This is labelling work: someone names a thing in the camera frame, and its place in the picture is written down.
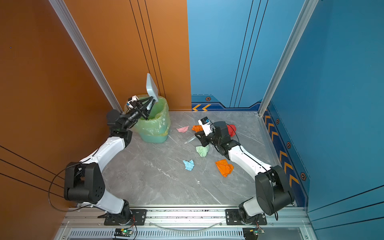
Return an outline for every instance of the light blue paper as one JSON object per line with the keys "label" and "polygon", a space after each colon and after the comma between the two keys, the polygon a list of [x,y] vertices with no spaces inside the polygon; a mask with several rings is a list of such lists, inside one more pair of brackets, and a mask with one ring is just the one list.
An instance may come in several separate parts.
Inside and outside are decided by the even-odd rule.
{"label": "light blue paper", "polygon": [[195,166],[195,164],[193,163],[193,160],[191,160],[189,162],[183,160],[183,163],[185,165],[185,169],[187,169],[188,171],[192,171],[192,168]]}

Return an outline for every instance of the orange wall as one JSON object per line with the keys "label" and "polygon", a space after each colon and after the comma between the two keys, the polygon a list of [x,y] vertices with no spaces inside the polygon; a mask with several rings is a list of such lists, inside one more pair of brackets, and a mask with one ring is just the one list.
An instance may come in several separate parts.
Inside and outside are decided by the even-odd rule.
{"label": "orange wall", "polygon": [[[48,0],[2,1],[0,22],[0,145],[59,172],[103,143],[111,106]],[[1,148],[0,159],[53,178]],[[49,206],[49,182],[3,161],[0,173],[42,189],[0,175],[1,239],[52,239],[65,214]],[[52,192],[63,195],[57,186]]]}
{"label": "orange wall", "polygon": [[186,0],[65,0],[119,103],[149,72],[170,110],[190,110]]}

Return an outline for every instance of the light green paper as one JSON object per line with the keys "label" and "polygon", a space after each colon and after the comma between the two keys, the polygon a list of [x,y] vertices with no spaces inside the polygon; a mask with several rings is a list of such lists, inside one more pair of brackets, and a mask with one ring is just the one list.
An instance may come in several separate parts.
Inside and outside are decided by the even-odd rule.
{"label": "light green paper", "polygon": [[207,155],[208,151],[209,151],[209,145],[207,145],[205,147],[203,147],[203,146],[196,147],[196,152],[198,152],[201,157],[205,157]]}

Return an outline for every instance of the blue wall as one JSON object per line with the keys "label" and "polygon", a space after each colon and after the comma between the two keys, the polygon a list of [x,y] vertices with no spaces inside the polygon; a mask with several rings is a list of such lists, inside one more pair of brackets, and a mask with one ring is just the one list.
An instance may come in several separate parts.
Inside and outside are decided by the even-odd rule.
{"label": "blue wall", "polygon": [[320,240],[365,239],[383,223],[383,56],[384,1],[320,0],[272,98]]}
{"label": "blue wall", "polygon": [[304,0],[188,0],[192,102],[260,101]]}

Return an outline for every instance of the pink paper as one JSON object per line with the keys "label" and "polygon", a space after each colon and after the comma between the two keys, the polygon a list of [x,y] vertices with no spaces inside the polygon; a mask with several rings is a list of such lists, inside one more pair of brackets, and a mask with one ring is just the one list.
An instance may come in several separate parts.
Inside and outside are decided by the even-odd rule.
{"label": "pink paper", "polygon": [[179,132],[186,132],[186,131],[188,131],[188,128],[189,128],[189,126],[186,126],[186,127],[178,128],[177,130]]}

